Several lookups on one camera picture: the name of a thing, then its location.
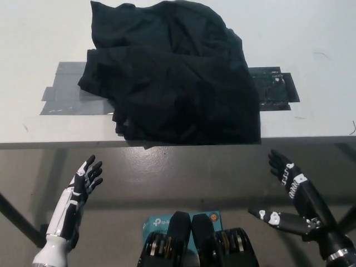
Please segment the left white-black robot hand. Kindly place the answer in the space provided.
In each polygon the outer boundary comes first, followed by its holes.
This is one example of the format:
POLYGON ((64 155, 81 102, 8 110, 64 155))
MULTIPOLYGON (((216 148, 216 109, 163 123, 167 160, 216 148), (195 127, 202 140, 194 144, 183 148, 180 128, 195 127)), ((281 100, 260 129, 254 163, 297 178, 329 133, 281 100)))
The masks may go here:
POLYGON ((100 177, 102 161, 95 160, 96 156, 91 155, 63 190, 47 228, 47 240, 55 237, 71 241, 78 237, 85 204, 94 189, 103 182, 100 177))

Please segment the right black-white robot hand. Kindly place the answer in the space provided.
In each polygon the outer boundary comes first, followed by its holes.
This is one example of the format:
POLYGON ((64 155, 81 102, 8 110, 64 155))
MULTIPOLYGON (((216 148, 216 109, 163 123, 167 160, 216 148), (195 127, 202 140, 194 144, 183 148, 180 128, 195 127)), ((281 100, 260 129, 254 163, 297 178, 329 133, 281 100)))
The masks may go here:
POLYGON ((307 241, 345 239, 326 202, 301 168, 276 150, 271 150, 268 158, 271 173, 282 184, 297 214, 261 207, 250 208, 248 212, 272 228, 299 235, 307 241))

